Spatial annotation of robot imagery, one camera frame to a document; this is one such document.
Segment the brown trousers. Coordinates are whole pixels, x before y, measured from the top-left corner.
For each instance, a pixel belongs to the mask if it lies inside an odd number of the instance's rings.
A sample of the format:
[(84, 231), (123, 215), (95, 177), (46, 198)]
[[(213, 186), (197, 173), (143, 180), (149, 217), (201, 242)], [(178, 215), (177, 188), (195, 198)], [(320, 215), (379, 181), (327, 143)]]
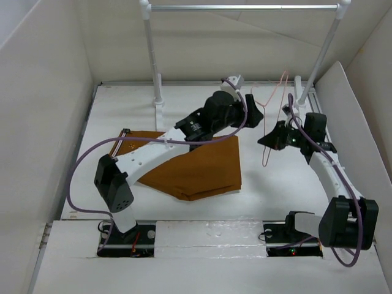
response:
[(240, 190), (239, 138), (234, 135), (174, 157), (138, 182), (189, 202)]

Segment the pink wire hanger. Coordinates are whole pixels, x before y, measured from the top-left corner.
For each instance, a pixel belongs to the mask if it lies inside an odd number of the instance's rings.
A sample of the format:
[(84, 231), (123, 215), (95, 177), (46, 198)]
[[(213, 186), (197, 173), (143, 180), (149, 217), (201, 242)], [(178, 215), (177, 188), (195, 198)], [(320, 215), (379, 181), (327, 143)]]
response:
[[(276, 123), (284, 119), (282, 107), (287, 94), (289, 76), (289, 70), (284, 70), (279, 81), (273, 82), (273, 88), (267, 89), (267, 94), (263, 93), (263, 85), (260, 82), (253, 83), (251, 86), (251, 94), (254, 96), (257, 108), (263, 113), (261, 137), (269, 134)], [(253, 162), (253, 168), (258, 172), (271, 170), (277, 164), (283, 163), (288, 157), (287, 148), (278, 151), (261, 145), (261, 149), (260, 154), (254, 158)]]

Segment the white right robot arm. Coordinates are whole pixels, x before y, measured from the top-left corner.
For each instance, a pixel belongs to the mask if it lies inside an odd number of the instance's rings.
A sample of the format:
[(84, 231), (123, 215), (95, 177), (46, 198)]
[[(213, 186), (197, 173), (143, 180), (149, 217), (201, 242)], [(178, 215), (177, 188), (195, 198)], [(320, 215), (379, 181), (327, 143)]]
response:
[(268, 135), (258, 140), (259, 144), (274, 150), (286, 146), (299, 148), (329, 201), (322, 216), (290, 212), (283, 234), (290, 241), (298, 241), (307, 233), (318, 238), (325, 247), (354, 249), (361, 244), (363, 250), (368, 250), (373, 242), (379, 206), (365, 199), (348, 179), (336, 148), (325, 141), (326, 122), (323, 114), (307, 113), (301, 130), (278, 121)]

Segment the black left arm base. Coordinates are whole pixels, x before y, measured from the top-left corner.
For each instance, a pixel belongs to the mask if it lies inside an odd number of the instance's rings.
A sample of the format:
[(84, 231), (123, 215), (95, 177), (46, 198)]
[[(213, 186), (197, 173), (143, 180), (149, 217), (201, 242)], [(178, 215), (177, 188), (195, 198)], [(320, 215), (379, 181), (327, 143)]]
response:
[(150, 258), (154, 257), (156, 222), (139, 222), (130, 237), (123, 237), (114, 226), (110, 236), (110, 223), (99, 222), (100, 233), (97, 256), (102, 258)]

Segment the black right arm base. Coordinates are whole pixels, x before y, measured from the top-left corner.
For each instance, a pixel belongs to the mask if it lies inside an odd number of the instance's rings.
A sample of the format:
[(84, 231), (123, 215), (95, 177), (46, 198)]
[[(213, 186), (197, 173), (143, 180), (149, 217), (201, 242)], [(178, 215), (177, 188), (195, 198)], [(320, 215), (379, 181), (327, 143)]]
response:
[(263, 231), (258, 239), (265, 243), (267, 257), (323, 257), (319, 240), (295, 228), (297, 214), (312, 214), (305, 211), (290, 211), (284, 220), (264, 220)]

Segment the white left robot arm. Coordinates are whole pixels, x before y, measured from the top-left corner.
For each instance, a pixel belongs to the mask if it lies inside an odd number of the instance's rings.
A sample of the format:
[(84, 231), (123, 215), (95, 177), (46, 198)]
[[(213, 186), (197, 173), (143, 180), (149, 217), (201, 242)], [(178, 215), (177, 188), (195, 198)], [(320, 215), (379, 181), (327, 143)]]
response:
[(228, 127), (255, 128), (262, 119), (252, 94), (246, 94), (241, 102), (228, 92), (216, 91), (204, 107), (178, 121), (157, 141), (115, 159), (102, 156), (94, 184), (112, 214), (116, 237), (124, 243), (136, 237), (137, 221), (131, 208), (134, 196), (130, 188), (142, 176), (172, 158), (193, 151)]

